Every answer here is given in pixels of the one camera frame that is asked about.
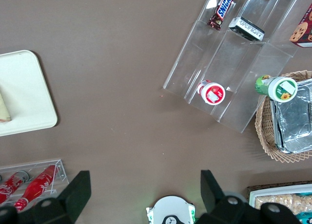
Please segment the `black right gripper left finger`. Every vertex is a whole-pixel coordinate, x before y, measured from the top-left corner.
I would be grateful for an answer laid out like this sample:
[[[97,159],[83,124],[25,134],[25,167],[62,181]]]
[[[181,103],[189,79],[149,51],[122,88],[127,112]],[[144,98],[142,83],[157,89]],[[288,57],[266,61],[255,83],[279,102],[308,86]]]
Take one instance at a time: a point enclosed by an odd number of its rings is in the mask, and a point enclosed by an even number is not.
[[[82,170],[56,198],[18,214],[19,224],[74,224],[91,197],[90,171]]]

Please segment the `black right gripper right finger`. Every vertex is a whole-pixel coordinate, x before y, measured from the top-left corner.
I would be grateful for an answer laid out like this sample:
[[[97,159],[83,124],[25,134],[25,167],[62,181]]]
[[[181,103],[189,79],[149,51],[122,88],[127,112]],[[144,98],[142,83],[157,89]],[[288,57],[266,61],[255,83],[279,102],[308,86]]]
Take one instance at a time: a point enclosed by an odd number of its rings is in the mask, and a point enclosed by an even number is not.
[[[200,192],[206,212],[200,224],[261,224],[260,212],[237,195],[225,195],[210,170],[200,174]]]

